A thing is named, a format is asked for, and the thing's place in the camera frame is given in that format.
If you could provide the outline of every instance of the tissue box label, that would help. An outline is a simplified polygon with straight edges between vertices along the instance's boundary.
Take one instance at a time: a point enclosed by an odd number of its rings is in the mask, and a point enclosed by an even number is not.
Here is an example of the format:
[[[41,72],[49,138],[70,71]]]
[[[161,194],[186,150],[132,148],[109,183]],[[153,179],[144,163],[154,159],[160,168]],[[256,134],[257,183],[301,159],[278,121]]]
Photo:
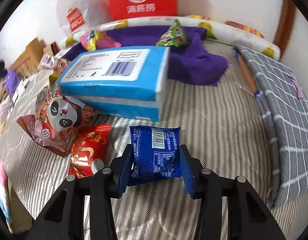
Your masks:
[[[83,55],[67,71],[61,82],[135,81],[149,52],[149,49],[120,49]]]

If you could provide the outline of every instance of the gray checkered fabric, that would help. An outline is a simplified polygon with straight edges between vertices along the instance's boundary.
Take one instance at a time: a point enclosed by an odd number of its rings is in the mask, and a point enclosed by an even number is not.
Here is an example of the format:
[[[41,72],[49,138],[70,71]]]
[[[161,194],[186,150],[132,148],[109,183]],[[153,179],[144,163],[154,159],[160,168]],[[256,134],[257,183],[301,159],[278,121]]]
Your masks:
[[[299,96],[304,92],[289,68],[251,49],[235,47],[258,86],[255,97],[273,159],[270,202],[281,206],[308,190],[308,100]]]

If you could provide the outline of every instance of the purple towel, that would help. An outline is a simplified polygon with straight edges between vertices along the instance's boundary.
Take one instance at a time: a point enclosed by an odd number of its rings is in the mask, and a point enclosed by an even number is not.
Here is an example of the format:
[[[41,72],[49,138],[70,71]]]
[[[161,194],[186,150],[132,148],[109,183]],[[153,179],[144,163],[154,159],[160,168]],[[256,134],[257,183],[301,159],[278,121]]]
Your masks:
[[[115,41],[125,46],[155,45],[169,26],[138,26],[106,31]],[[201,40],[206,38],[206,29],[201,27],[183,27],[191,44],[181,48],[171,48],[167,77],[191,85],[213,85],[227,69],[226,58],[209,54]],[[81,44],[74,46],[64,58],[75,59],[85,52]]]
[[[5,89],[13,97],[17,86],[21,82],[21,78],[18,76],[17,72],[14,70],[8,70],[5,77]]]

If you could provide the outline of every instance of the candy wrapper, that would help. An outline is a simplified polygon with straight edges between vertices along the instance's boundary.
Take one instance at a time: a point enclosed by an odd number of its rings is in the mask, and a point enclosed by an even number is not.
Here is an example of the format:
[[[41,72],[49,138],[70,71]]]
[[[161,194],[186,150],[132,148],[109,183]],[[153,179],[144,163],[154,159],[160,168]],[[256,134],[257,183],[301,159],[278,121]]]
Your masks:
[[[52,74],[48,77],[48,88],[52,88],[55,84],[56,80],[59,78],[59,76],[62,74],[61,71],[54,71]]]
[[[45,53],[38,65],[38,70],[53,69],[63,72],[64,69],[70,64],[71,61],[65,58],[56,58],[50,54]]]
[[[212,22],[218,22],[215,18],[213,17],[205,17],[201,15],[193,15],[193,14],[182,14],[182,17],[187,17],[187,18],[194,18],[194,19],[202,19],[202,20],[208,20]]]
[[[122,45],[116,42],[111,37],[107,36],[106,32],[90,30],[80,38],[81,45],[87,51],[107,48],[119,48]]]
[[[82,127],[78,131],[72,145],[69,175],[84,178],[104,168],[110,131],[110,124]]]
[[[175,19],[173,25],[161,36],[156,46],[174,46],[178,48],[188,44],[190,44],[190,39],[179,21]]]
[[[48,94],[36,115],[22,116],[17,123],[39,145],[55,154],[67,155],[67,143],[97,112],[72,97],[62,95],[59,85]]]
[[[180,128],[130,126],[134,166],[128,186],[181,176]]]

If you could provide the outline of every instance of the panda snack package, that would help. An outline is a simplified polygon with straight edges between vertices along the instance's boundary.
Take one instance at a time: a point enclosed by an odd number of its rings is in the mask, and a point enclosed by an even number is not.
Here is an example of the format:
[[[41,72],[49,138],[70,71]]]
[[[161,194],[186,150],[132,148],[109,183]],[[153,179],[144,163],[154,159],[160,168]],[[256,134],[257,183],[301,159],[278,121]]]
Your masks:
[[[68,175],[84,178],[104,168],[110,131],[110,124],[79,129],[72,144]]]
[[[128,185],[181,176],[179,128],[130,126],[134,165]]]
[[[35,115],[22,116],[17,123],[39,145],[60,156],[69,153],[70,140],[78,129],[97,117],[97,112],[72,97],[62,95],[57,84]]]

